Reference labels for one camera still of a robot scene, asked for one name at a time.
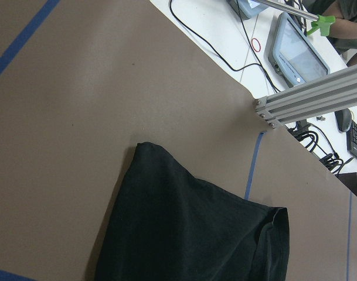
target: black mouse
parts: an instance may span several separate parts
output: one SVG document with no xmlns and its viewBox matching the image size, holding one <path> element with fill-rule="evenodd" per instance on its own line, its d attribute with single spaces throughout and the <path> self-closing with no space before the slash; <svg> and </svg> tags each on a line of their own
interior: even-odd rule
<svg viewBox="0 0 357 281">
<path fill-rule="evenodd" d="M 352 114 L 349 109 L 345 108 L 343 110 L 335 111 L 337 127 L 341 132 L 347 132 L 350 130 L 352 125 Z"/>
</svg>

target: blue tape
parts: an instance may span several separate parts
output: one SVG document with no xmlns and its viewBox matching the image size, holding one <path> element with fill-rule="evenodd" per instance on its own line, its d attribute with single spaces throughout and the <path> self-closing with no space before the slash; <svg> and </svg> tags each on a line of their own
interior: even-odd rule
<svg viewBox="0 0 357 281">
<path fill-rule="evenodd" d="M 48 0 L 0 57 L 0 75 L 39 28 L 60 0 Z"/>
<path fill-rule="evenodd" d="M 267 132 L 267 131 L 261 132 L 261 133 L 259 134 L 257 140 L 256 140 L 256 144 L 255 144 L 255 148 L 254 148 L 253 160 L 251 161 L 251 167 L 250 167 L 250 172 L 249 172 L 249 179 L 247 180 L 246 191 L 244 192 L 244 199 L 245 199 L 245 200 L 248 200 L 249 197 L 250 197 L 251 185 L 253 184 L 253 177 L 254 177 L 256 159 L 257 159 L 257 157 L 258 157 L 258 152 L 259 152 L 259 147 L 260 147 L 261 139 L 262 139 L 263 135 L 264 135 L 266 132 Z"/>
<path fill-rule="evenodd" d="M 34 280 L 0 270 L 0 281 L 34 281 Z"/>
<path fill-rule="evenodd" d="M 352 192 L 349 196 L 349 220 L 348 220 L 348 251 L 346 253 L 346 281 L 349 281 L 349 265 L 350 265 L 350 241 L 351 241 L 351 226 L 352 226 Z"/>
</svg>

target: folded fabric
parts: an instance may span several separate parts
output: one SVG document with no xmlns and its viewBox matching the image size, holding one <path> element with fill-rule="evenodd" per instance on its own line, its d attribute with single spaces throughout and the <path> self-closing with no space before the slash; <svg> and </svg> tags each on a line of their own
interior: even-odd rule
<svg viewBox="0 0 357 281">
<path fill-rule="evenodd" d="M 194 178 L 164 148 L 138 144 L 115 202 L 97 281 L 285 280 L 286 208 Z"/>
</svg>

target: white table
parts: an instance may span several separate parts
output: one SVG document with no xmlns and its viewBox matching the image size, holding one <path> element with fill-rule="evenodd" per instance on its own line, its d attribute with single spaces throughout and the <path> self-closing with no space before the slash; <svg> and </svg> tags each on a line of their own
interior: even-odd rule
<svg viewBox="0 0 357 281">
<path fill-rule="evenodd" d="M 186 28 L 172 16 L 168 7 L 168 0 L 151 0 L 151 2 L 225 72 L 245 86 L 252 93 L 254 98 L 261 98 L 274 93 L 260 67 L 251 66 L 243 71 L 232 71 L 204 41 L 186 30 Z M 241 68 L 247 64 L 257 62 L 250 50 L 240 18 L 226 0 L 173 0 L 172 7 L 176 15 L 185 22 L 185 24 L 207 39 L 234 68 Z M 270 35 L 270 30 L 274 30 L 276 27 L 277 18 L 280 13 L 281 11 L 276 9 L 267 8 L 257 17 L 244 20 L 244 24 L 249 38 L 256 38 L 260 42 L 261 50 L 257 55 L 269 73 L 273 83 L 280 90 L 285 90 L 288 88 L 287 84 L 281 76 L 276 74 L 268 61 L 268 52 L 270 50 L 270 46 L 268 45 L 270 40 L 268 36 Z M 346 67 L 346 64 L 327 38 L 320 36 L 319 32 L 315 32 L 309 36 L 309 40 L 326 61 L 331 73 Z M 357 122 L 357 107 L 353 107 L 351 110 Z M 324 114 L 323 117 L 325 117 L 325 121 L 317 121 L 316 118 L 310 118 L 308 121 L 320 127 L 326 133 L 339 156 L 344 161 L 348 160 L 352 155 L 346 148 L 346 134 L 337 130 L 334 113 Z M 324 148 L 326 152 L 330 153 L 330 147 L 324 137 L 321 136 L 320 132 L 318 132 L 318 134 L 319 145 Z M 319 157 L 323 157 L 323 155 L 320 154 L 320 150 L 318 150 L 317 154 Z M 347 164 L 342 169 L 342 172 L 357 172 L 357 159 Z"/>
</svg>

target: red ring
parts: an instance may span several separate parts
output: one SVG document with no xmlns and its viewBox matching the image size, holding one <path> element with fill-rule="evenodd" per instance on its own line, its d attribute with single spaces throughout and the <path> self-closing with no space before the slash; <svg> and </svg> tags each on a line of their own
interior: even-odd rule
<svg viewBox="0 0 357 281">
<path fill-rule="evenodd" d="M 257 50 L 257 49 L 255 49 L 255 47 L 254 47 L 254 40 L 256 41 L 256 42 L 258 42 L 258 45 L 259 45 L 259 49 Z M 254 51 L 255 52 L 260 52 L 261 51 L 261 44 L 260 44 L 260 42 L 259 42 L 259 40 L 258 39 L 256 39 L 256 38 L 252 38 L 251 39 L 251 46 L 253 46 L 253 49 L 254 49 Z"/>
</svg>

